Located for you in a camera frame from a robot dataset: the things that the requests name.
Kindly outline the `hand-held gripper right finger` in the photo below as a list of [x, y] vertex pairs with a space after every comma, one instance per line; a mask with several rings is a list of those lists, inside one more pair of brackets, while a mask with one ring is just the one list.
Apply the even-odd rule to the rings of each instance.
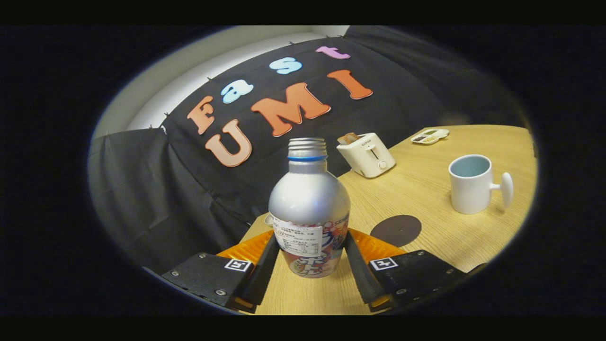
[[426, 250], [406, 252], [355, 229], [349, 229], [344, 248], [371, 312], [411, 308], [467, 278], [467, 272]]

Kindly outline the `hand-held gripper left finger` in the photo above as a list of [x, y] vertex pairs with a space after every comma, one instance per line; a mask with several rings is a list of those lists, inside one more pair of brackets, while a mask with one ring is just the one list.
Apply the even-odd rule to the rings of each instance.
[[253, 314], [266, 295], [280, 250], [270, 230], [218, 254], [199, 252], [161, 277], [221, 309]]

